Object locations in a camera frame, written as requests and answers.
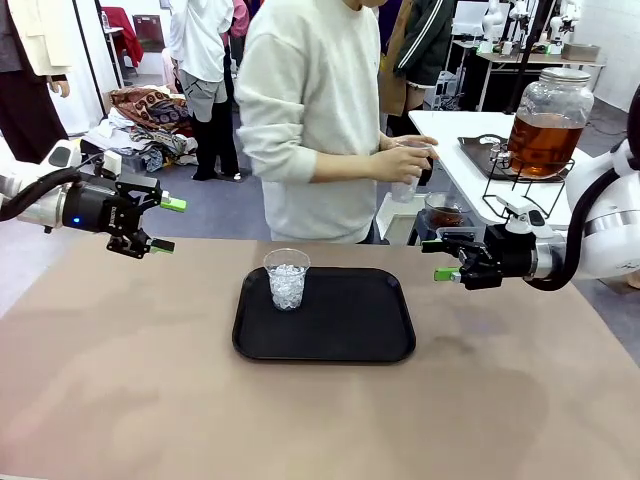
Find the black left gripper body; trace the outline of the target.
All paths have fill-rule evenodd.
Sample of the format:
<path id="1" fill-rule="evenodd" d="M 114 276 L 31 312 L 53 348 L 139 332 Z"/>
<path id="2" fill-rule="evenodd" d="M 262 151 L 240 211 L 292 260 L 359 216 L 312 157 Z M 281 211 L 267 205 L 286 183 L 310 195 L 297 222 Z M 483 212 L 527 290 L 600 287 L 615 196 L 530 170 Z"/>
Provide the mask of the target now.
<path id="1" fill-rule="evenodd" d="M 126 201 L 111 180 L 73 183 L 63 205 L 63 225 L 92 233 L 122 234 Z"/>

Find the person's left hand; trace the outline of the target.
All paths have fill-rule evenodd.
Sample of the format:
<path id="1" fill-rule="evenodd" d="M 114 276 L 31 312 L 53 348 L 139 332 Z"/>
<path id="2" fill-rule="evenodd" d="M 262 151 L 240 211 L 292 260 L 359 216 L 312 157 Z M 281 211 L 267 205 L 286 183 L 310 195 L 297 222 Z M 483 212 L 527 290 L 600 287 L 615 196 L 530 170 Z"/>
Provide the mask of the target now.
<path id="1" fill-rule="evenodd" d="M 425 149 L 427 157 L 431 160 L 438 160 L 439 155 L 435 150 L 438 141 L 432 137 L 424 135 L 403 135 L 399 137 L 388 137 L 384 134 L 380 136 L 379 150 L 387 151 L 396 147 L 416 147 Z"/>

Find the person's right hand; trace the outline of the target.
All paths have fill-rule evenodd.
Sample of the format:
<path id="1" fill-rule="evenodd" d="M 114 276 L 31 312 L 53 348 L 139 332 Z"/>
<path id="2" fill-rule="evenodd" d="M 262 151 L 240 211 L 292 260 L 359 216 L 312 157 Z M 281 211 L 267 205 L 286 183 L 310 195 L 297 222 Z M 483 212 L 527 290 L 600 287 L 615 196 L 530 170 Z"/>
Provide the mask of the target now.
<path id="1" fill-rule="evenodd" d="M 381 151 L 371 157 L 368 176 L 376 181 L 410 184 L 430 170 L 430 158 L 437 158 L 433 148 L 399 146 Z"/>

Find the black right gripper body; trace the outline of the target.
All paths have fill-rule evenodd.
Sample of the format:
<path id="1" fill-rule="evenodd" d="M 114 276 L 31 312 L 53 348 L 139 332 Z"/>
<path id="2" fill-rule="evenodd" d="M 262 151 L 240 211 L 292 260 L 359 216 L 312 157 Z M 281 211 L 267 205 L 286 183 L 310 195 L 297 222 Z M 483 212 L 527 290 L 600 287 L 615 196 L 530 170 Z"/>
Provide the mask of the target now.
<path id="1" fill-rule="evenodd" d="M 486 227 L 486 250 L 493 279 L 528 277 L 535 263 L 536 236 L 509 232 L 505 225 Z"/>

